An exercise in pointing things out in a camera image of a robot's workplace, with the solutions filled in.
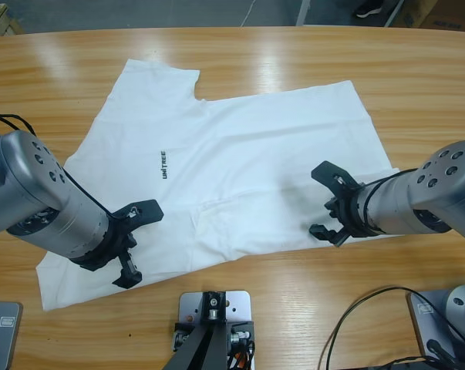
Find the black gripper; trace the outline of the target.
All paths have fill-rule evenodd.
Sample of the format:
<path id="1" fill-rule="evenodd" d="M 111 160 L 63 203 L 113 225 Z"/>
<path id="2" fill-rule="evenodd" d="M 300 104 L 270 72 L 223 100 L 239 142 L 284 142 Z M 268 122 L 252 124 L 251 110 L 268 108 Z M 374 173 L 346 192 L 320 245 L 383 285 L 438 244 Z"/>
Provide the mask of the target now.
<path id="1" fill-rule="evenodd" d="M 69 260 L 86 270 L 96 271 L 111 260 L 119 259 L 120 276 L 113 284 L 119 288 L 132 288 L 142 281 L 142 274 L 137 270 L 130 255 L 130 249 L 136 246 L 132 231 L 161 221 L 163 211 L 156 200 L 144 200 L 129 203 L 111 216 L 102 241 L 81 257 Z"/>
<path id="2" fill-rule="evenodd" d="M 309 233 L 320 241 L 340 247 L 349 237 L 374 237 L 375 232 L 366 226 L 359 215 L 358 196 L 365 187 L 346 170 L 329 162 L 321 162 L 311 171 L 311 178 L 330 189 L 333 198 L 325 204 L 329 215 L 342 225 L 339 231 L 328 230 L 321 224 L 313 224 Z"/>

